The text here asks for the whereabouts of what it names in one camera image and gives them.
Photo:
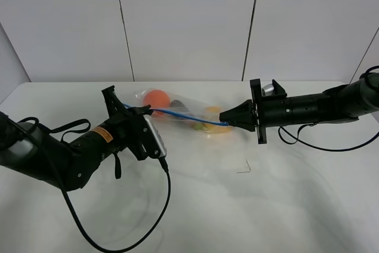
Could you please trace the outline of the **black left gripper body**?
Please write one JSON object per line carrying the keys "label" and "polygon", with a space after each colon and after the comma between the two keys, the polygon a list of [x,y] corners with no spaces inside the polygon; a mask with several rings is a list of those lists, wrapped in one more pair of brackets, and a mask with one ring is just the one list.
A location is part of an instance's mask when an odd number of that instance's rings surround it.
{"label": "black left gripper body", "polygon": [[101,127],[112,136],[114,150],[120,152],[128,148],[139,161],[148,157],[156,159],[157,144],[144,115],[132,114],[130,107],[125,107],[117,98],[114,86],[103,89],[102,95],[109,118]]}

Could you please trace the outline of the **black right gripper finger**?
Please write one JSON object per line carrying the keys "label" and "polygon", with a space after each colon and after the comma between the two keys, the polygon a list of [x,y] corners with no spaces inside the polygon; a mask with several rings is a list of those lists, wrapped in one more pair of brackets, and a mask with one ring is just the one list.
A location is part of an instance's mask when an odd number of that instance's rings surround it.
{"label": "black right gripper finger", "polygon": [[252,121],[252,100],[246,100],[237,107],[223,111],[219,114],[220,121]]}
{"label": "black right gripper finger", "polygon": [[247,130],[249,132],[255,131],[255,124],[251,121],[229,121],[229,126],[237,127],[240,129]]}

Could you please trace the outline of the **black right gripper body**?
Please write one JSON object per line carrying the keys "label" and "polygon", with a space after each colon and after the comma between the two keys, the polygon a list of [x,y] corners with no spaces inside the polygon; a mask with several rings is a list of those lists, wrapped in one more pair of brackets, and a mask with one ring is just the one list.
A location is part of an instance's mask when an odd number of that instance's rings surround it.
{"label": "black right gripper body", "polygon": [[285,89],[272,80],[275,87],[275,95],[264,97],[260,79],[251,79],[253,117],[258,134],[258,143],[266,144],[266,128],[288,126],[291,123],[292,108]]}

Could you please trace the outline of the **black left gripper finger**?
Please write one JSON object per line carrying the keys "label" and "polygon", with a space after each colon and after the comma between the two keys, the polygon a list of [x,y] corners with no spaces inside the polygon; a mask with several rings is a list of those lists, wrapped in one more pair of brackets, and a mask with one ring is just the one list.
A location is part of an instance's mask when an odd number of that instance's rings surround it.
{"label": "black left gripper finger", "polygon": [[151,105],[146,105],[142,107],[130,107],[130,112],[132,114],[142,114],[142,111],[151,110]]}
{"label": "black left gripper finger", "polygon": [[142,114],[143,114],[143,115],[149,115],[149,116],[152,116],[153,111],[152,111],[152,110],[142,111]]}

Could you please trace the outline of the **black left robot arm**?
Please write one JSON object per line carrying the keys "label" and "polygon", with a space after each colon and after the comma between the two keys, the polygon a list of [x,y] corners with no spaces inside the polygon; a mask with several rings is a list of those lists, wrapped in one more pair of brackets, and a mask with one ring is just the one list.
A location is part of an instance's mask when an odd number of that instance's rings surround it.
{"label": "black left robot arm", "polygon": [[34,117],[18,123],[1,114],[1,165],[57,188],[83,188],[101,162],[126,148],[137,160],[166,156],[150,107],[125,107],[114,87],[102,90],[109,118],[97,127],[87,119],[49,129]]}

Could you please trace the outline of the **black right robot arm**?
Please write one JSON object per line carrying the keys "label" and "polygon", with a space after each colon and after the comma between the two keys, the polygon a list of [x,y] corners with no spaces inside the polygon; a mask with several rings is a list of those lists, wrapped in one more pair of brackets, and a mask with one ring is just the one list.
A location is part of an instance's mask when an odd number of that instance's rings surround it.
{"label": "black right robot arm", "polygon": [[219,120],[229,126],[257,132],[258,142],[266,144],[269,127],[349,123],[378,111],[378,72],[370,68],[359,80],[318,94],[289,97],[273,80],[262,87],[250,80],[252,97],[235,108],[220,113]]}

